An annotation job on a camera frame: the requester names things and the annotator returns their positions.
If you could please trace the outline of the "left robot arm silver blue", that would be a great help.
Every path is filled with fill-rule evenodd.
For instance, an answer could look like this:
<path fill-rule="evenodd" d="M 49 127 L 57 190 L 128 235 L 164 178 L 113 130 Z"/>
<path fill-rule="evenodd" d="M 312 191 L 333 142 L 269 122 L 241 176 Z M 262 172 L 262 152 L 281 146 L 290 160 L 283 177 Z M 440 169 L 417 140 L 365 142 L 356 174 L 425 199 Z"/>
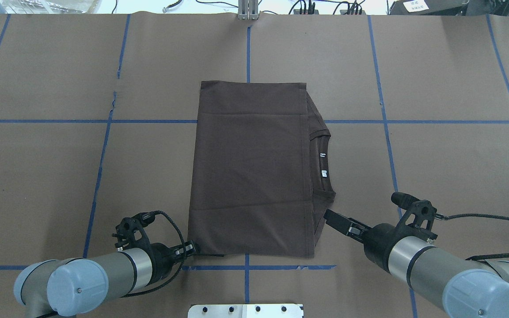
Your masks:
<path fill-rule="evenodd" d="M 74 317 L 165 279 L 174 265 L 197 252 L 191 240 L 171 248 L 154 243 L 152 249 L 153 255 L 134 247 L 99 257 L 37 262 L 17 276 L 14 297 L 27 318 Z"/>

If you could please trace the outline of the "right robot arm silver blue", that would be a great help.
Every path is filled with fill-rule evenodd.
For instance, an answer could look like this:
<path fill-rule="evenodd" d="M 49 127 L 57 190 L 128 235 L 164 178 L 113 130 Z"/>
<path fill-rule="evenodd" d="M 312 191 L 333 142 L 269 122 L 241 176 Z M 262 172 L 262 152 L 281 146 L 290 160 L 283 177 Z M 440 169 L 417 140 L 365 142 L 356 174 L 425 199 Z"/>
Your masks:
<path fill-rule="evenodd" d="M 451 318 L 509 318 L 509 261 L 465 260 L 433 244 L 436 210 L 422 202 L 396 225 L 370 227 L 332 210 L 327 225 L 362 243 L 366 257 Z"/>

